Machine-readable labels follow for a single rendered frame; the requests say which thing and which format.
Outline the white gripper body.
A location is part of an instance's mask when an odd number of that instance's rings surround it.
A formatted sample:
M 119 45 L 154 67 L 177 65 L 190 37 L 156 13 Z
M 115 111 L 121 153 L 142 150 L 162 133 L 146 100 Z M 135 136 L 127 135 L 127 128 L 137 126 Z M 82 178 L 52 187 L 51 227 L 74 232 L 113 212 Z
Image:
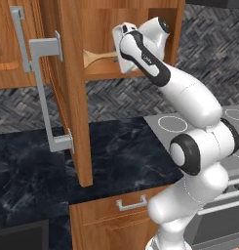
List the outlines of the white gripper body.
M 112 29 L 114 47 L 117 53 L 120 71 L 123 74 L 130 73 L 134 69 L 135 64 L 133 62 L 127 61 L 122 58 L 120 49 L 119 49 L 119 44 L 124 34 L 133 30 L 137 30 L 137 27 L 133 23 L 129 23 L 129 22 L 123 22 L 122 24 L 119 24 Z

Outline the open wooden cabinet door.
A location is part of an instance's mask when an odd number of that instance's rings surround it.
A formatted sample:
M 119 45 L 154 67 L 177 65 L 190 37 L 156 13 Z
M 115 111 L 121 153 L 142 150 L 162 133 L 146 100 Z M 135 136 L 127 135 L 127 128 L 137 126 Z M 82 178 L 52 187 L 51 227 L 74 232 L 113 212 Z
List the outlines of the open wooden cabinet door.
M 64 131 L 70 129 L 73 138 L 70 153 L 79 184 L 88 187 L 93 173 L 78 0 L 39 0 L 39 6 L 45 36 L 60 34 L 62 61 L 48 57 L 51 84 Z

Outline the closed wooden cabinet door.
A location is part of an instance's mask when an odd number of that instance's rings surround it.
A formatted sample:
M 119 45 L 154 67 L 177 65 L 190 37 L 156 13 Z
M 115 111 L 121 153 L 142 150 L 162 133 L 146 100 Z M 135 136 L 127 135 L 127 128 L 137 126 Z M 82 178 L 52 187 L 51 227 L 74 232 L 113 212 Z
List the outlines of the closed wooden cabinet door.
M 29 59 L 29 40 L 42 35 L 39 0 L 0 0 L 0 89 L 36 85 L 34 73 L 23 70 L 11 6 L 23 7 L 21 25 Z

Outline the wooden drawer front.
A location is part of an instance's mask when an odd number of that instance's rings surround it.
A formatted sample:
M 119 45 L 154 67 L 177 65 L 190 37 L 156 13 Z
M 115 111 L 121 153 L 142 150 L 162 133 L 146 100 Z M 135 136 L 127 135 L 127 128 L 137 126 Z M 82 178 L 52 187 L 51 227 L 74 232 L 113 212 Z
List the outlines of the wooden drawer front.
M 81 222 L 84 225 L 104 221 L 110 218 L 120 217 L 121 215 L 133 214 L 146 210 L 146 206 L 133 210 L 120 212 L 116 206 L 116 200 L 122 199 L 124 205 L 135 204 L 140 202 L 140 196 L 146 195 L 146 200 L 149 200 L 155 194 L 166 189 L 167 186 L 153 187 L 141 191 L 114 195 L 107 198 L 87 201 L 69 206 L 71 214 L 79 212 L 81 215 Z

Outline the wooden base cabinet door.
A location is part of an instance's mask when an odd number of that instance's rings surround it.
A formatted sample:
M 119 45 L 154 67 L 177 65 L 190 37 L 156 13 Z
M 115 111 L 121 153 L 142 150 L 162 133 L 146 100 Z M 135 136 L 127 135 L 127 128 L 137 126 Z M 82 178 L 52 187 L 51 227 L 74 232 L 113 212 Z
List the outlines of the wooden base cabinet door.
M 119 219 L 85 225 L 87 250 L 144 250 L 157 227 L 149 219 Z

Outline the wooden spoon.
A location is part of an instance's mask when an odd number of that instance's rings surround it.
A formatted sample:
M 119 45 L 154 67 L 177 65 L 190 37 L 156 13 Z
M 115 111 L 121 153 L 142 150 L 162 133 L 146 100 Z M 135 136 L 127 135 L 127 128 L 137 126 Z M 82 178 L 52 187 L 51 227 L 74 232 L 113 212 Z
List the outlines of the wooden spoon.
M 102 53 L 102 54 L 95 54 L 87 50 L 83 51 L 83 59 L 84 59 L 85 68 L 87 68 L 88 66 L 90 66 L 91 64 L 95 62 L 100 62 L 100 64 L 105 64 L 110 59 L 115 59 L 115 58 L 117 58 L 117 53 L 115 51 Z

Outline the grey hob with rings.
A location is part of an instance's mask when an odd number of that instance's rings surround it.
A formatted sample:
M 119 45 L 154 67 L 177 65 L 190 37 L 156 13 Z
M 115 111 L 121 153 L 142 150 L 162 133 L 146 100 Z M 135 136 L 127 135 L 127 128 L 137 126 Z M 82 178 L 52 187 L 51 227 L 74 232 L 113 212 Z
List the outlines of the grey hob with rings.
M 222 117 L 228 120 L 239 134 L 239 104 L 224 106 Z M 165 149 L 169 149 L 172 138 L 194 129 L 194 126 L 190 125 L 177 112 L 145 116 L 144 119 Z M 230 176 L 239 175 L 239 149 L 230 157 L 225 158 L 221 165 Z

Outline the dark range hood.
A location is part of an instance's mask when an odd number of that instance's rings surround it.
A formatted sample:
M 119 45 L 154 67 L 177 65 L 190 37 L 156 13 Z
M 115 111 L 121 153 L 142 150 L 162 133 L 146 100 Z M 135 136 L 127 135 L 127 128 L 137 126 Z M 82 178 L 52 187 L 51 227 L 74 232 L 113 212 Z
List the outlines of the dark range hood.
M 239 0 L 185 0 L 186 4 L 224 9 L 239 9 Z

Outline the grey oven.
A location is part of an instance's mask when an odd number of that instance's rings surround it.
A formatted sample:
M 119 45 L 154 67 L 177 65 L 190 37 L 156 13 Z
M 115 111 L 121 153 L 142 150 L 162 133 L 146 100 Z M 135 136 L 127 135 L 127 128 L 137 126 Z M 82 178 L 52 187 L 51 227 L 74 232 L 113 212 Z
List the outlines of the grey oven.
M 239 201 L 239 175 L 229 176 L 227 189 L 203 209 Z M 232 250 L 239 247 L 239 206 L 211 214 L 195 215 L 184 239 L 192 250 Z

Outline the dark appliance front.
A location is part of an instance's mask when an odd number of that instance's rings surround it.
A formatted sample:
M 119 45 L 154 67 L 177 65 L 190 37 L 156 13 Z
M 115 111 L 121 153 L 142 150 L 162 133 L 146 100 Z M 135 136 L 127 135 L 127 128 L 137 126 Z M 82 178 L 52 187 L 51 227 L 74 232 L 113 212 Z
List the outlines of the dark appliance front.
M 0 229 L 0 250 L 49 250 L 49 221 Z

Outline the open wooden wall cabinet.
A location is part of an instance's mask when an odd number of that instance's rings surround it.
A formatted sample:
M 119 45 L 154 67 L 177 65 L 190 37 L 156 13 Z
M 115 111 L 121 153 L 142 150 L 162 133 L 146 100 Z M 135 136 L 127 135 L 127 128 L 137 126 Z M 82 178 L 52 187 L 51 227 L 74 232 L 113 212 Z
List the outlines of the open wooden wall cabinet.
M 185 0 L 82 0 L 79 4 L 83 48 L 95 54 L 113 50 L 112 29 L 124 21 L 140 26 L 162 18 L 170 28 L 165 46 L 165 63 L 177 60 Z

